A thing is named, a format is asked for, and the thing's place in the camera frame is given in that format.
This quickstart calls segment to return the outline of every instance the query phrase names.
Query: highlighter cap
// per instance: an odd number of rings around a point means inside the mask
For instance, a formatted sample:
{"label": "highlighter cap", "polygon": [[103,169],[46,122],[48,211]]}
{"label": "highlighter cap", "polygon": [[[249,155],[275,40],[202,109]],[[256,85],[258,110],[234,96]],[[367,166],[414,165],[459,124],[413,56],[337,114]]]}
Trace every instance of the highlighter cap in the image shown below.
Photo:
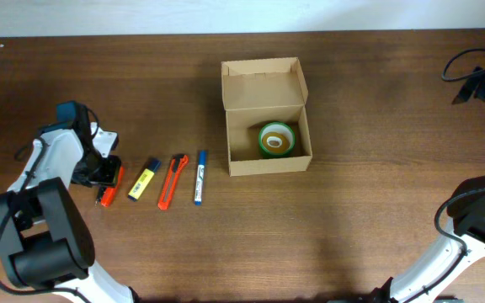
{"label": "highlighter cap", "polygon": [[153,158],[151,160],[151,163],[149,163],[149,166],[147,167],[147,169],[152,171],[153,173],[156,173],[159,167],[160,167],[160,160]]}

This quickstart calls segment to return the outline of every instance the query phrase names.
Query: orange utility knife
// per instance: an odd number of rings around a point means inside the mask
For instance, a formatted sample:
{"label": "orange utility knife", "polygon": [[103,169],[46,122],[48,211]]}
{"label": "orange utility knife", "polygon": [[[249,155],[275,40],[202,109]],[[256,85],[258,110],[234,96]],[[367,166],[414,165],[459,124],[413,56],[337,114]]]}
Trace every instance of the orange utility knife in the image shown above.
{"label": "orange utility knife", "polygon": [[161,210],[167,210],[169,204],[173,198],[173,192],[177,186],[177,181],[179,176],[183,171],[186,164],[189,163],[189,157],[183,154],[176,155],[172,158],[169,163],[168,176],[166,176],[166,182],[162,189],[162,194],[160,195],[160,200],[158,201],[158,208]]}
{"label": "orange utility knife", "polygon": [[125,169],[120,167],[119,176],[117,177],[117,185],[115,185],[114,188],[101,187],[99,189],[99,195],[97,196],[97,203],[100,202],[103,207],[108,207],[114,202],[115,194],[117,194],[117,190],[119,189],[119,186],[121,186],[121,181],[124,175]]}

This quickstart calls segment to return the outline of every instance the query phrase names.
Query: wooden table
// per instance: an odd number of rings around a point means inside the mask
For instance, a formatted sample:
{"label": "wooden table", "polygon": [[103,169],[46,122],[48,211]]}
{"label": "wooden table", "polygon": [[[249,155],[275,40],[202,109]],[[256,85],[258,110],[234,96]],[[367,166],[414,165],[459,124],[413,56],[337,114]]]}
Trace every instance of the wooden table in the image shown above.
{"label": "wooden table", "polygon": [[[451,56],[476,46],[485,30],[0,39],[0,193],[23,168],[14,152],[75,99],[120,135],[127,173],[112,207],[95,206],[93,189],[70,192],[97,260],[122,284],[147,299],[367,293],[436,238],[434,213],[456,186],[485,174],[485,104],[450,105],[461,84],[440,81]],[[304,173],[230,178],[220,62],[284,56],[306,75],[313,161]],[[476,64],[485,56],[454,72]],[[199,149],[209,162],[195,207]],[[190,163],[161,212],[166,163],[179,152]],[[164,166],[130,202],[151,156]],[[485,302],[485,259],[444,294]]]}

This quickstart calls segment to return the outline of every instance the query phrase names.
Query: blue marker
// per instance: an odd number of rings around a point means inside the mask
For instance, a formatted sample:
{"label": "blue marker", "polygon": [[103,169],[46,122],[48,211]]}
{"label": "blue marker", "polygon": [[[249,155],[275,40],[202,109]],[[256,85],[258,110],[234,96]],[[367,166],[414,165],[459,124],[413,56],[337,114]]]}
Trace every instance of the blue marker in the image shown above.
{"label": "blue marker", "polygon": [[198,161],[198,174],[195,177],[195,197],[194,204],[201,205],[203,198],[203,181],[205,177],[205,158],[207,157],[207,151],[200,151],[200,160]]}

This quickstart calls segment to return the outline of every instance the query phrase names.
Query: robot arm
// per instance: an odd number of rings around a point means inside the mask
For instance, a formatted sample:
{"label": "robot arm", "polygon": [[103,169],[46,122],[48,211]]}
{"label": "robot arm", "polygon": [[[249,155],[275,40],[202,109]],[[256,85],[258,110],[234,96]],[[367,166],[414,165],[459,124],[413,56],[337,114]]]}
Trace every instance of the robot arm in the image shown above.
{"label": "robot arm", "polygon": [[[67,191],[70,183],[115,187],[120,159],[109,152],[117,134],[90,124],[88,109],[73,101],[58,105],[57,118],[40,130],[24,171],[0,194],[3,267],[14,286],[35,290],[2,289],[15,295],[51,292],[80,303],[132,303],[136,293],[95,261],[93,238]],[[12,216],[4,221],[7,213]],[[36,224],[47,224],[48,231],[22,235]]]}
{"label": "robot arm", "polygon": [[385,287],[389,299],[378,302],[434,302],[464,270],[485,257],[485,176],[460,184],[441,208],[445,206],[450,218],[443,232],[460,241],[439,235],[411,268]]}

